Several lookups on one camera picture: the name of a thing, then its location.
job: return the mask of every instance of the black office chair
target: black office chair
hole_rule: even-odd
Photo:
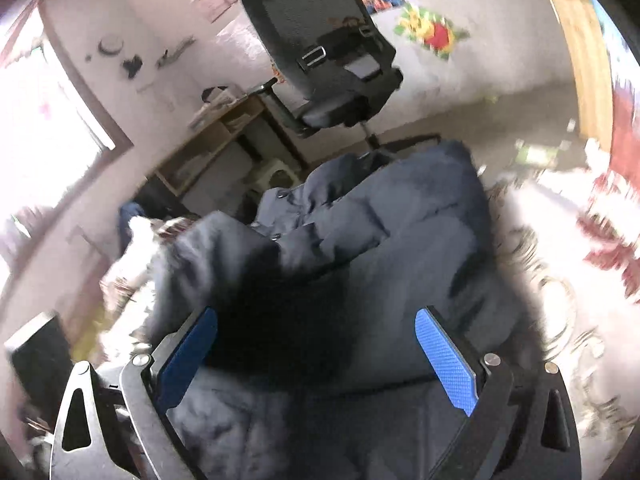
[[[398,152],[437,134],[381,145],[366,121],[400,88],[396,50],[361,0],[242,0],[264,47],[284,77],[308,101],[291,112],[273,91],[272,78],[252,90],[301,137],[338,124],[360,123],[369,146]]]

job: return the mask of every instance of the fabric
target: fabric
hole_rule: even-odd
[[[482,354],[540,362],[497,273],[466,148],[345,155],[267,192],[253,229],[202,219],[154,262],[152,345],[204,304],[219,337],[170,419],[209,478],[413,479],[464,415],[414,334],[432,304]]]
[[[136,216],[145,216],[144,208],[137,202],[127,202],[118,209],[118,238],[120,239],[120,254],[124,254],[131,243],[131,229],[129,221]]]
[[[155,301],[151,262],[163,244],[171,243],[193,223],[190,218],[175,218],[167,222],[142,216],[129,219],[127,230],[132,236],[131,242],[122,257],[100,280],[106,330],[98,336],[100,348],[94,364],[103,361],[124,364],[132,355],[148,351],[149,345],[141,326],[153,310]]]

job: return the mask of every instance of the chair seat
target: chair seat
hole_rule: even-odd
[[[338,124],[353,126],[367,121],[380,111],[402,82],[397,68],[367,83],[367,95],[345,90],[311,99],[295,112],[296,117],[311,128],[331,128]]]
[[[354,91],[339,92],[314,99],[296,110],[296,117],[311,128],[331,128],[357,123],[366,115],[367,99]]]

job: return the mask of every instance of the wooden shelf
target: wooden shelf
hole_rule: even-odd
[[[255,97],[245,98],[221,110],[165,159],[155,174],[175,196],[183,196],[220,153],[263,111],[264,105]]]

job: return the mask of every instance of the chair armrest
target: chair armrest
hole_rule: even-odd
[[[261,85],[255,86],[247,92],[247,95],[257,95],[260,96],[280,123],[292,130],[299,137],[308,137],[316,133],[317,128],[311,128],[307,126],[305,123],[296,118],[289,110],[285,104],[280,100],[280,98],[276,95],[276,92],[273,91],[273,85],[278,82],[277,77],[272,77],[266,83],[262,83]]]
[[[247,95],[260,95],[260,94],[264,94],[265,92],[273,91],[273,85],[275,85],[277,82],[278,82],[278,78],[272,77],[266,83],[262,83],[261,85],[254,86],[253,88],[251,88],[247,92]]]

